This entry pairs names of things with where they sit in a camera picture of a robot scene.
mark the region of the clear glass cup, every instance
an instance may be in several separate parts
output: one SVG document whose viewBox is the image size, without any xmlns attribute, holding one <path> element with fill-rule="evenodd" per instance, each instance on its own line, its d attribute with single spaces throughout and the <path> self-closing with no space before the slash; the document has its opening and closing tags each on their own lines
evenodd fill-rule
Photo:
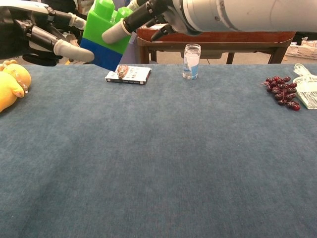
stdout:
<svg viewBox="0 0 317 238">
<path fill-rule="evenodd" d="M 187 44 L 184 51 L 183 78 L 196 79 L 198 76 L 198 65 L 201 55 L 201 46 L 198 44 Z"/>
</svg>

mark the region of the red grapes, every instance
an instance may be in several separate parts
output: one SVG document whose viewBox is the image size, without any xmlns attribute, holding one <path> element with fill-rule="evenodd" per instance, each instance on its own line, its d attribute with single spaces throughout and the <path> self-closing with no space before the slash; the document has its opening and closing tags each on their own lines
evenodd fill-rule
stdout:
<svg viewBox="0 0 317 238">
<path fill-rule="evenodd" d="M 291 80 L 290 77 L 281 78 L 274 76 L 273 78 L 267 78 L 264 85 L 266 85 L 267 92 L 274 94 L 274 98 L 281 106 L 286 106 L 294 111 L 298 111 L 301 106 L 298 102 L 293 101 L 296 98 L 297 83 L 287 84 Z"/>
</svg>

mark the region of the table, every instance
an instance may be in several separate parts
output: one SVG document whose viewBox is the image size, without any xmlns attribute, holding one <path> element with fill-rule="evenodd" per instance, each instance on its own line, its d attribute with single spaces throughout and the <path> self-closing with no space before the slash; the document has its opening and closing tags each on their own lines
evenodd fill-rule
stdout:
<svg viewBox="0 0 317 238">
<path fill-rule="evenodd" d="M 202 54 L 204 51 L 209 54 L 229 52 L 227 64 L 232 64 L 237 52 L 263 52 L 271 55 L 268 63 L 281 63 L 295 36 L 295 32 L 204 32 L 195 37 L 175 33 L 151 42 L 151 36 L 157 29 L 158 26 L 137 29 L 141 63 L 149 63 L 149 53 L 151 60 L 157 61 L 157 51 L 184 52 L 188 43 L 200 44 Z M 208 54 L 202 56 L 202 59 L 210 58 Z"/>
<path fill-rule="evenodd" d="M 0 237 L 317 236 L 317 112 L 260 85 L 293 65 L 201 65 L 194 81 L 145 66 L 146 86 L 26 66 L 29 94 L 0 114 Z"/>
</svg>

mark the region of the wooden table leg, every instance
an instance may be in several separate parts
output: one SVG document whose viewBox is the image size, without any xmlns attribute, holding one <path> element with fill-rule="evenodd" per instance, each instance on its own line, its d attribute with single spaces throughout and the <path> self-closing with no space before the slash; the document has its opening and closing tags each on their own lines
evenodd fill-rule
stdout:
<svg viewBox="0 0 317 238">
<path fill-rule="evenodd" d="M 233 58 L 234 58 L 234 53 L 233 52 L 229 52 L 228 53 L 228 58 L 227 58 L 227 64 L 232 64 Z"/>
<path fill-rule="evenodd" d="M 282 63 L 283 57 L 288 47 L 276 48 L 275 52 L 269 58 L 268 63 Z"/>
<path fill-rule="evenodd" d="M 139 46 L 140 50 L 140 62 L 141 63 L 150 63 L 149 59 L 149 49 L 144 46 Z"/>
<path fill-rule="evenodd" d="M 151 60 L 157 62 L 157 51 L 151 51 Z"/>
</svg>

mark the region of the yellow plush toy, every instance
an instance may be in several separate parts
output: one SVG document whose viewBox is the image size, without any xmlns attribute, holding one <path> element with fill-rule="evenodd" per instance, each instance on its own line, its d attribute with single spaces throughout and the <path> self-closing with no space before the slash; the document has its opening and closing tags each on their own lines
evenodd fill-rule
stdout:
<svg viewBox="0 0 317 238">
<path fill-rule="evenodd" d="M 23 98 L 31 84 L 29 72 L 15 60 L 0 64 L 0 112 Z"/>
</svg>

